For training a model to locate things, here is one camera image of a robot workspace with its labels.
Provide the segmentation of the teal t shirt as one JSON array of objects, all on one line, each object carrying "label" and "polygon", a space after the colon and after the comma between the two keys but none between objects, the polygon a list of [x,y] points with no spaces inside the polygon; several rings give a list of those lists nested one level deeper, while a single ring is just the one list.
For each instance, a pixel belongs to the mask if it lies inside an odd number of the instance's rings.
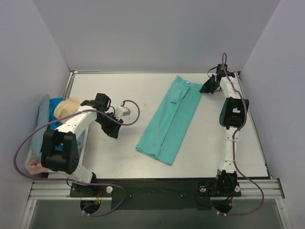
[{"label": "teal t shirt", "polygon": [[201,100],[201,88],[200,83],[176,76],[142,134],[136,150],[171,166]]}]

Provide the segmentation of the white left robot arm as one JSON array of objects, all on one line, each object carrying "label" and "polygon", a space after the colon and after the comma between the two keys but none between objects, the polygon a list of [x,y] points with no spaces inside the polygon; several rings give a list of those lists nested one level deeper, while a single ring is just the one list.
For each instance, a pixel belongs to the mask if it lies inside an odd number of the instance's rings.
[{"label": "white left robot arm", "polygon": [[81,191],[88,197],[97,193],[98,184],[96,175],[80,163],[77,140],[92,122],[99,123],[107,136],[118,138],[122,117],[129,115],[130,110],[121,104],[108,113],[110,106],[110,98],[98,93],[94,100],[83,101],[75,116],[69,117],[55,130],[45,131],[43,135],[42,166],[75,178],[81,183]]}]

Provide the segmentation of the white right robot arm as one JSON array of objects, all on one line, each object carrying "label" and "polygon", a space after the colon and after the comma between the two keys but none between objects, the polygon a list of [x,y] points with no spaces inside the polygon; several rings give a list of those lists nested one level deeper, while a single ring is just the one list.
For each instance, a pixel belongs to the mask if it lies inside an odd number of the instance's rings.
[{"label": "white right robot arm", "polygon": [[214,69],[216,73],[203,84],[200,93],[213,94],[220,90],[225,96],[219,116],[219,124],[225,133],[224,151],[213,182],[213,191],[225,195],[234,192],[237,186],[236,145],[247,119],[249,100],[244,99],[238,90],[236,75],[227,71],[227,64],[218,64]]}]

